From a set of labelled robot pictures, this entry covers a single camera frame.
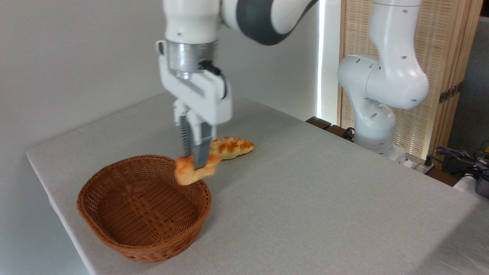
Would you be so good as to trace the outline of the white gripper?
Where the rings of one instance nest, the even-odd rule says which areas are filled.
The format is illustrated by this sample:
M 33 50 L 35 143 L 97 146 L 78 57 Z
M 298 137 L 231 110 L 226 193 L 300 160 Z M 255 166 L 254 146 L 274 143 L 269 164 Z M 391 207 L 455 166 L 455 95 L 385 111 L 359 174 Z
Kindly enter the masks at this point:
M 173 120 L 180 129 L 183 156 L 192 155 L 194 168 L 201 169 L 209 158 L 212 126 L 232 117 L 230 84 L 213 63 L 217 43 L 192 45 L 160 40 L 155 47 L 161 83 L 176 98 Z M 189 111 L 194 114 L 188 117 Z

